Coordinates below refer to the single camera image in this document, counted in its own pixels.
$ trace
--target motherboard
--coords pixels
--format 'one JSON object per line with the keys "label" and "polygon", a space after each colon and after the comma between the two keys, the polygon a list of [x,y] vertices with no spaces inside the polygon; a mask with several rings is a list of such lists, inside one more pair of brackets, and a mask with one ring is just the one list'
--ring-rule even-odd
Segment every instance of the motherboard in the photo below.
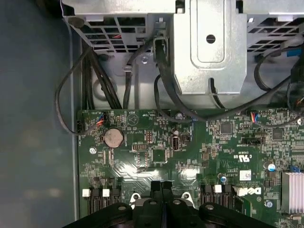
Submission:
{"label": "motherboard", "polygon": [[273,129],[254,123],[293,118],[287,109],[256,108],[181,124],[156,110],[80,111],[79,131],[96,125],[78,137],[80,215],[115,202],[129,204],[134,193],[148,197],[156,180],[171,181],[173,194],[189,194],[197,209],[215,202],[278,228],[303,228],[303,122]]}

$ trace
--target white label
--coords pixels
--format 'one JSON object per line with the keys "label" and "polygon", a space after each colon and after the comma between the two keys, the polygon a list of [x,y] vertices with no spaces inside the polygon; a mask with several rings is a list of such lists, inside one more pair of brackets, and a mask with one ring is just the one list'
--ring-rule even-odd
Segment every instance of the white label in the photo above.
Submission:
{"label": "white label", "polygon": [[240,170],[239,171],[240,181],[250,181],[251,180],[251,170]]}
{"label": "white label", "polygon": [[250,158],[252,158],[251,155],[234,155],[233,158],[236,158],[239,160],[239,162],[250,162]]}

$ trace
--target green circuit board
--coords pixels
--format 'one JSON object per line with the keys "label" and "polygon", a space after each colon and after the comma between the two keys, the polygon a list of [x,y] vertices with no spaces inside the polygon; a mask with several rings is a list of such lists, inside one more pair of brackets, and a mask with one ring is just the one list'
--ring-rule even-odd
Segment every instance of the green circuit board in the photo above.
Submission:
{"label": "green circuit board", "polygon": [[[196,111],[200,115],[222,112]],[[252,112],[265,124],[295,117],[283,108]],[[156,180],[172,181],[176,196],[190,193],[196,208],[208,199],[203,192],[206,186],[213,191],[215,185],[232,186],[231,208],[276,227],[302,228],[302,216],[282,208],[281,183],[283,172],[303,168],[304,126],[295,122],[264,129],[252,123],[250,113],[178,124],[155,110],[80,111],[79,129],[104,118],[101,126],[78,138],[81,217],[116,201],[129,203],[134,192],[149,196],[150,183]],[[116,197],[107,197],[109,190],[115,190]],[[99,194],[105,197],[90,201]]]}

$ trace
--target heatsink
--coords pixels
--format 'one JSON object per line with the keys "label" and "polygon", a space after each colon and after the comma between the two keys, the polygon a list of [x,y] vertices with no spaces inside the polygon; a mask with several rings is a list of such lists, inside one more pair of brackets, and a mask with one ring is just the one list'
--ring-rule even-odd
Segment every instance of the heatsink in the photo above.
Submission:
{"label": "heatsink", "polygon": [[304,213],[304,173],[283,173],[282,209],[289,214]]}

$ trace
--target screw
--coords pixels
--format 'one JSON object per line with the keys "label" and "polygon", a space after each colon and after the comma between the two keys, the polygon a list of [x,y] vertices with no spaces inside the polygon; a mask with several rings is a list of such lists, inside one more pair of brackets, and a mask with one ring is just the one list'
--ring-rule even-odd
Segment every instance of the screw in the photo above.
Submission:
{"label": "screw", "polygon": [[173,200],[173,203],[176,204],[176,205],[181,204],[181,202],[180,202],[179,200],[177,200],[177,199],[176,199],[176,200]]}
{"label": "screw", "polygon": [[183,118],[184,118],[184,115],[182,113],[177,113],[175,115],[175,119],[177,119],[177,120],[182,120]]}
{"label": "screw", "polygon": [[267,208],[272,208],[273,206],[273,203],[270,201],[270,200],[266,200],[265,203],[264,203],[265,207]]}
{"label": "screw", "polygon": [[213,210],[213,209],[214,209],[214,206],[212,206],[212,205],[206,205],[206,208],[207,208],[208,210]]}
{"label": "screw", "polygon": [[297,123],[298,123],[298,125],[303,125],[303,120],[302,120],[302,118],[298,119],[298,120],[297,120]]}
{"label": "screw", "polygon": [[96,154],[96,152],[97,152],[97,150],[96,150],[95,147],[91,147],[91,148],[89,149],[89,151],[90,151],[90,154]]}
{"label": "screw", "polygon": [[148,63],[148,57],[147,56],[144,56],[144,57],[142,57],[142,63],[143,64],[147,64]]}

